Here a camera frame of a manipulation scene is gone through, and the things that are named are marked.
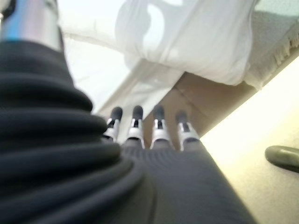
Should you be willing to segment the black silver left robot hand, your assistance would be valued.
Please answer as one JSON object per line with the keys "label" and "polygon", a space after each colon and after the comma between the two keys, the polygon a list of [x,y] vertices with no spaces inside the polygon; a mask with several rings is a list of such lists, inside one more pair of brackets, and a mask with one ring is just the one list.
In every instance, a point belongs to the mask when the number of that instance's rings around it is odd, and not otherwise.
{"label": "black silver left robot hand", "polygon": [[202,143],[120,146],[78,90],[54,0],[3,0],[3,224],[253,224]]}

